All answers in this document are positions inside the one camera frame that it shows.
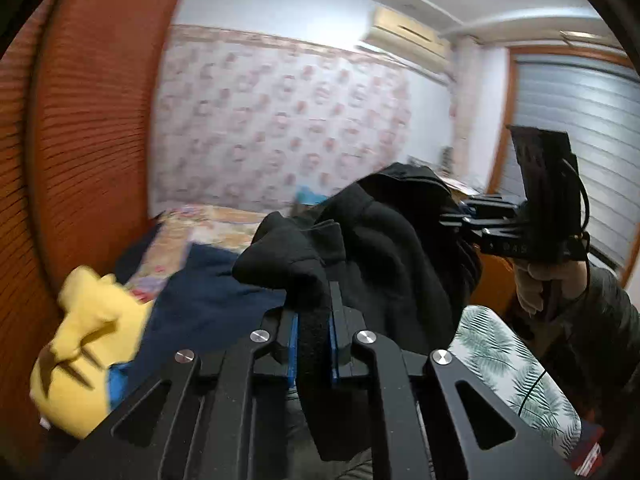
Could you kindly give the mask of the person's right forearm sleeve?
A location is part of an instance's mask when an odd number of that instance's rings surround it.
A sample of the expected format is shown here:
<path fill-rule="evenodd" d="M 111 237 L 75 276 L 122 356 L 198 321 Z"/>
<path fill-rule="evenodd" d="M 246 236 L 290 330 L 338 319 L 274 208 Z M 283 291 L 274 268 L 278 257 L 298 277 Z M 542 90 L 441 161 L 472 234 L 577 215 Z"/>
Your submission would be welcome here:
<path fill-rule="evenodd" d="M 585 262 L 530 268 L 561 282 L 555 318 L 540 333 L 536 355 L 572 403 L 607 430 L 639 418 L 639 311 L 607 270 Z"/>

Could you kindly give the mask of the person's right hand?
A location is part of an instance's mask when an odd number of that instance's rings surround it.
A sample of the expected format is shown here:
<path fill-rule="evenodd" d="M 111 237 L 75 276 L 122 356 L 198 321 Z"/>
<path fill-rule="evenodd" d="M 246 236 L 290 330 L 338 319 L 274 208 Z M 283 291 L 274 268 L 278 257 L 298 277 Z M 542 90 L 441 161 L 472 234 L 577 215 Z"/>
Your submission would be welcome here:
<path fill-rule="evenodd" d="M 518 302 L 531 315 L 555 302 L 577 299 L 588 285 L 588 264 L 585 261 L 542 266 L 514 260 L 513 264 Z"/>

